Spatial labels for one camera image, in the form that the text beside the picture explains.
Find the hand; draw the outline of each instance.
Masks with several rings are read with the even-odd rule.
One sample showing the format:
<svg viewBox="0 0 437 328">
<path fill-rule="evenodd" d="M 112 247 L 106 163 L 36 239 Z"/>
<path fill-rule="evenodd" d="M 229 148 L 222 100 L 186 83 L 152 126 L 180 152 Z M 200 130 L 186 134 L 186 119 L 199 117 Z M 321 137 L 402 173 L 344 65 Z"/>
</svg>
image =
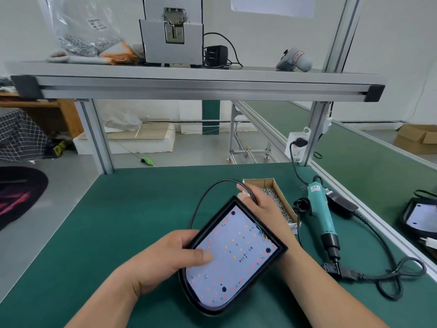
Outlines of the hand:
<svg viewBox="0 0 437 328">
<path fill-rule="evenodd" d="M 118 268 L 137 297 L 155 289 L 180 268 L 201 266 L 212 260 L 208 251 L 183 249 L 198 232 L 172 231 Z"/>
<path fill-rule="evenodd" d="M 238 193 L 238 198 L 288 247 L 297 245 L 294 234 L 273 199 L 254 185 L 246 184 L 246 186 L 254 193 L 258 205 L 253 202 L 246 189 L 240 184 L 237 184 L 237 188 L 243 192 Z"/>
</svg>

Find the checkered fabric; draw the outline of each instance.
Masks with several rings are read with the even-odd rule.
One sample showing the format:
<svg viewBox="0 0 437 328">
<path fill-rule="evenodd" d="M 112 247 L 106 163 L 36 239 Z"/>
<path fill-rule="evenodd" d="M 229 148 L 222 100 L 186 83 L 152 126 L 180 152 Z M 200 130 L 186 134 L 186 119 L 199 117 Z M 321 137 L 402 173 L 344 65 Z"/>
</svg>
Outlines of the checkered fabric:
<svg viewBox="0 0 437 328">
<path fill-rule="evenodd" d="M 0 108 L 0 160 L 29 161 L 44 155 L 47 136 L 19 108 Z"/>
</svg>

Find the paper sheet on wall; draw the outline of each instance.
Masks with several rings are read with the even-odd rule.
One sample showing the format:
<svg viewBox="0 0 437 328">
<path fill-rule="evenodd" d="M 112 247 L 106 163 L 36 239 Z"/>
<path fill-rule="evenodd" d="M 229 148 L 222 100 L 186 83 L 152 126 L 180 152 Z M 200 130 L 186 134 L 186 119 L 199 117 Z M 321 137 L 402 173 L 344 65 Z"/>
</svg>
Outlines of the paper sheet on wall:
<svg viewBox="0 0 437 328">
<path fill-rule="evenodd" d="M 231 9 L 244 13 L 313 18 L 315 0 L 231 0 Z"/>
</svg>

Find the green pillar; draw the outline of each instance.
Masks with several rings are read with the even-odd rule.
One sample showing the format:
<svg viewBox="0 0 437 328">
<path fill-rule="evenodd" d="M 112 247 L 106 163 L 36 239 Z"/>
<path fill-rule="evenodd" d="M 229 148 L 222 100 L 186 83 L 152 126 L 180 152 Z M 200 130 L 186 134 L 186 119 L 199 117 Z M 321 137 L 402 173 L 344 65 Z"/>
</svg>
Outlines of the green pillar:
<svg viewBox="0 0 437 328">
<path fill-rule="evenodd" d="M 202 100 L 202 120 L 219 120 L 220 119 L 220 100 Z M 203 135 L 218 135 L 219 123 L 206 122 L 202 123 Z"/>
</svg>

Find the cardboard box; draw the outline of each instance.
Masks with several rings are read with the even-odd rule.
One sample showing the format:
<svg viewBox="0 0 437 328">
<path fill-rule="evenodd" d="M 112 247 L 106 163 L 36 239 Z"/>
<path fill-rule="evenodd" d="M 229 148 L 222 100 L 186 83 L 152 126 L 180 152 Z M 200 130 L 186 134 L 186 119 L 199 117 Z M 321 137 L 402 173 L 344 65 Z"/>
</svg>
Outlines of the cardboard box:
<svg viewBox="0 0 437 328">
<path fill-rule="evenodd" d="M 294 223 L 289 223 L 288 226 L 292 230 L 292 232 L 296 235 L 298 233 L 298 217 L 290 204 L 288 203 L 287 199 L 284 197 L 284 194 L 282 193 L 279 186 L 276 184 L 274 178 L 253 178 L 253 179 L 243 179 L 243 183 L 245 184 L 251 184 L 256 187 L 265 187 L 265 188 L 273 188 L 275 191 L 277 197 L 281 201 L 281 203 L 284 205 L 285 211 L 290 215 L 290 218 L 293 220 Z"/>
<path fill-rule="evenodd" d="M 413 154 L 437 154 L 437 126 L 404 124 L 393 145 Z"/>
</svg>

